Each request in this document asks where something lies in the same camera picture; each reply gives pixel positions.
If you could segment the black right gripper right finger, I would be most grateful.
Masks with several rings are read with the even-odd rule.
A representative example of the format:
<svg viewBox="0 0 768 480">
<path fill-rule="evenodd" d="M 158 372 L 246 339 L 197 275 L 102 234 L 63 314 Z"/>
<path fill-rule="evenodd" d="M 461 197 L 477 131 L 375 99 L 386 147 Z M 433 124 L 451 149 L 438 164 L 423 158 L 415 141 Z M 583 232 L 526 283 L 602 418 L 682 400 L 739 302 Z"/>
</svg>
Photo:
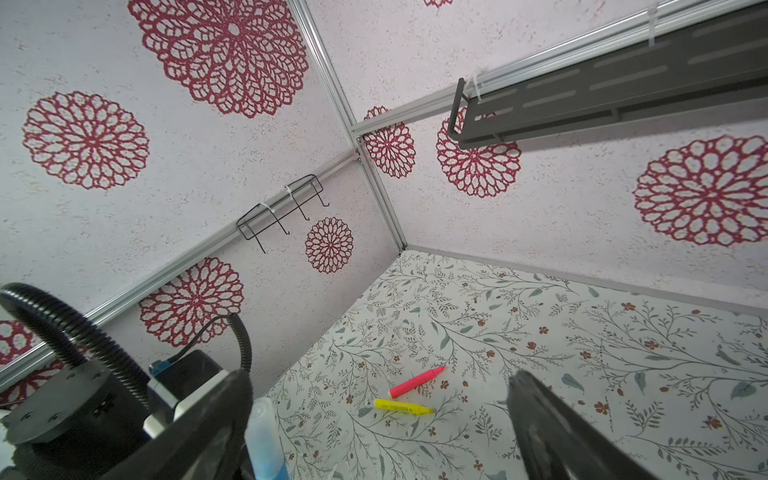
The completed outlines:
<svg viewBox="0 0 768 480">
<path fill-rule="evenodd" d="M 534 375 L 507 381 L 507 409 L 530 479 L 652 479 Z"/>
</svg>

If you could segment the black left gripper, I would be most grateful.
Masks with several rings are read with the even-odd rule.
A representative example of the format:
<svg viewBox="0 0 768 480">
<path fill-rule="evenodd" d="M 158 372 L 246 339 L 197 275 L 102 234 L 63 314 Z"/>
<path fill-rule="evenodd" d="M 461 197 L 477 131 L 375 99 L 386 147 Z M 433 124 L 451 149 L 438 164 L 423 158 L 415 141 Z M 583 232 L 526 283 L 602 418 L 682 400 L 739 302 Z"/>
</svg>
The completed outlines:
<svg viewBox="0 0 768 480">
<path fill-rule="evenodd" d="M 99 479 L 149 441 L 145 406 L 101 363 L 65 368 L 2 420 L 26 479 Z"/>
</svg>

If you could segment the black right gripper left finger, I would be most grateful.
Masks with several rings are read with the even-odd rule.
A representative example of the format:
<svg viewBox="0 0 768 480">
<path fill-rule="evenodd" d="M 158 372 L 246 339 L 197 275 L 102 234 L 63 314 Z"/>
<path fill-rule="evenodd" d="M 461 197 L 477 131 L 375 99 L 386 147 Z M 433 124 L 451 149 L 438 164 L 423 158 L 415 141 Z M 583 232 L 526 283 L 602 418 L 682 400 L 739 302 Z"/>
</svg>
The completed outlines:
<svg viewBox="0 0 768 480">
<path fill-rule="evenodd" d="M 158 437 L 103 477 L 232 479 L 243 463 L 251 405 L 249 375 L 231 372 Z"/>
</svg>

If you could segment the translucent clear pen cap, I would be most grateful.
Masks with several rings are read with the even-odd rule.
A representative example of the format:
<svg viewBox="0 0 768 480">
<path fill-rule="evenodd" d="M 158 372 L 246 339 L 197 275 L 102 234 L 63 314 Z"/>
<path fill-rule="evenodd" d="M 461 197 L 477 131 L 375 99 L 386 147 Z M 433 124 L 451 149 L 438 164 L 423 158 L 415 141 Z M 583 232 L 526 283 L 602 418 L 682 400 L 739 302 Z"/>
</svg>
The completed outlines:
<svg viewBox="0 0 768 480">
<path fill-rule="evenodd" d="M 260 397 L 253 401 L 247 421 L 246 438 L 254 442 L 279 440 L 277 410 L 269 397 Z"/>
</svg>

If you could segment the blue highlighter pen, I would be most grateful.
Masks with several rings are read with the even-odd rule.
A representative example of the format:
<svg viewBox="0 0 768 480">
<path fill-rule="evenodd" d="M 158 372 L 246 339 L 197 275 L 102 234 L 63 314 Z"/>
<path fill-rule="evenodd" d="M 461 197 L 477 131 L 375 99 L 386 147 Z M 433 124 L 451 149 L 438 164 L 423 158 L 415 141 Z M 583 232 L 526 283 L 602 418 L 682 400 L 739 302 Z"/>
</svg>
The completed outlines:
<svg viewBox="0 0 768 480">
<path fill-rule="evenodd" d="M 249 430 L 245 436 L 257 480 L 289 480 L 287 464 L 276 430 Z"/>
</svg>

